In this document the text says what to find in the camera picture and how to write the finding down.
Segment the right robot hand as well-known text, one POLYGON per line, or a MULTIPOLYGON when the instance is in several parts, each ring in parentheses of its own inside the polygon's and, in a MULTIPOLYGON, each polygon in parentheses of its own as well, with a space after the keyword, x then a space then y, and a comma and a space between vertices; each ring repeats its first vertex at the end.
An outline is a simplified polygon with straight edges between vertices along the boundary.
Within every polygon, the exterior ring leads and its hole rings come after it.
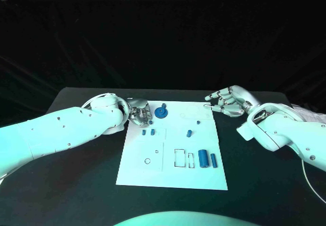
POLYGON ((203 107, 229 117, 239 117, 249 114, 261 102, 251 92, 238 85, 232 85, 205 96, 205 101, 218 100, 216 104, 205 104, 203 107))

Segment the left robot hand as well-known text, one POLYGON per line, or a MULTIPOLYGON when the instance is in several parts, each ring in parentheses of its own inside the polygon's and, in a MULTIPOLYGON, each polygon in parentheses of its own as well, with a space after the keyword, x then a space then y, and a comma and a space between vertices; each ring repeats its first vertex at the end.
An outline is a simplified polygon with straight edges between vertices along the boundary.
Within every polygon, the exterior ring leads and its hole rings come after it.
POLYGON ((130 106, 128 121, 140 127, 147 127, 151 120, 148 101, 141 98, 128 98, 127 103, 130 106))

